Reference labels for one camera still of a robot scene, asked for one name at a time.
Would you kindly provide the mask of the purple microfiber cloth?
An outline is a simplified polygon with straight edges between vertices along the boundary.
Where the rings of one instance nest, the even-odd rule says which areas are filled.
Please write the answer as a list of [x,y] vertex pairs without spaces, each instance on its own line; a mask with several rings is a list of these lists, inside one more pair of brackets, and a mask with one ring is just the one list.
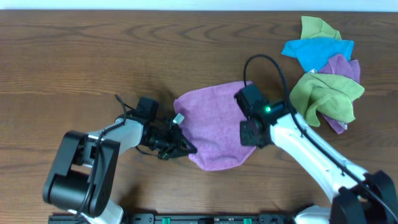
[[234,99],[244,82],[230,82],[189,91],[174,101],[184,116],[183,135],[197,148],[189,159],[205,171],[240,166],[256,150],[242,146],[239,124],[246,117]]

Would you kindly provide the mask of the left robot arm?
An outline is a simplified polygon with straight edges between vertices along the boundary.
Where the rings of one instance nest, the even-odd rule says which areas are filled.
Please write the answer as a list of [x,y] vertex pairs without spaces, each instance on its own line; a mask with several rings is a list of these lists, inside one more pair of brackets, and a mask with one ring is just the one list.
[[124,209],[110,198],[119,158],[139,146],[148,147],[165,161],[196,153],[179,126],[182,120],[177,115],[159,128],[151,119],[118,117],[97,131],[67,132],[42,195],[45,203],[64,213],[49,216],[49,223],[126,223]]

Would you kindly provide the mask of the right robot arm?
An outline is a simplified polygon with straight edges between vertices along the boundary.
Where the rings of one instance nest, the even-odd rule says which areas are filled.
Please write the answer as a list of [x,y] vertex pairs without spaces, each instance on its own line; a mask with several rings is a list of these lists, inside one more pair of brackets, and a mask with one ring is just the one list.
[[246,120],[244,146],[273,144],[291,155],[322,188],[330,208],[312,205],[294,223],[397,223],[397,194],[383,171],[370,174],[351,162],[310,128],[286,101],[237,99]]

